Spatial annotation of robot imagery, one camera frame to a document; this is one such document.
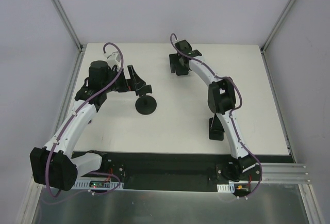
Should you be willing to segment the black round base phone stand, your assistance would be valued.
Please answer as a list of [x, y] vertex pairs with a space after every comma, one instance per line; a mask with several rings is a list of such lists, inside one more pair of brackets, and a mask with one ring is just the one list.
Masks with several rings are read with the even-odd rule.
[[150, 115], [157, 108], [157, 102], [154, 97], [147, 94], [144, 97], [138, 97], [135, 102], [136, 111], [142, 115]]

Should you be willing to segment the silver edged black phone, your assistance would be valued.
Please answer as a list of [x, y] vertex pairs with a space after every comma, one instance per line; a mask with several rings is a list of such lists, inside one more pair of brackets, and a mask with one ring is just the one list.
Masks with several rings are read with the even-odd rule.
[[212, 132], [218, 130], [218, 119], [216, 116], [209, 119], [209, 130]]

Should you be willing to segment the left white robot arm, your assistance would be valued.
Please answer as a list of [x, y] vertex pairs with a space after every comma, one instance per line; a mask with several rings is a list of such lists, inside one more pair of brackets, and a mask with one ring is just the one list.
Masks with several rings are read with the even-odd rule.
[[97, 152], [87, 152], [73, 158], [73, 150], [86, 126], [92, 121], [110, 92], [135, 92], [136, 110], [149, 115], [157, 103], [151, 97], [152, 87], [142, 80], [132, 65], [128, 65], [129, 79], [125, 78], [122, 65], [110, 66], [103, 60], [93, 61], [83, 86], [74, 98], [71, 112], [59, 130], [43, 148], [33, 148], [30, 162], [36, 183], [58, 190], [70, 190], [77, 178], [93, 172], [104, 177], [109, 165]]

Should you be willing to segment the black folding phone stand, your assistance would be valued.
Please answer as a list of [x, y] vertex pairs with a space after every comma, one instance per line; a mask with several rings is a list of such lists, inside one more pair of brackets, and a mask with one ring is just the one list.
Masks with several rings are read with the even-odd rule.
[[209, 119], [208, 134], [210, 140], [217, 140], [217, 141], [224, 140], [224, 128], [217, 115], [214, 115], [212, 118]]

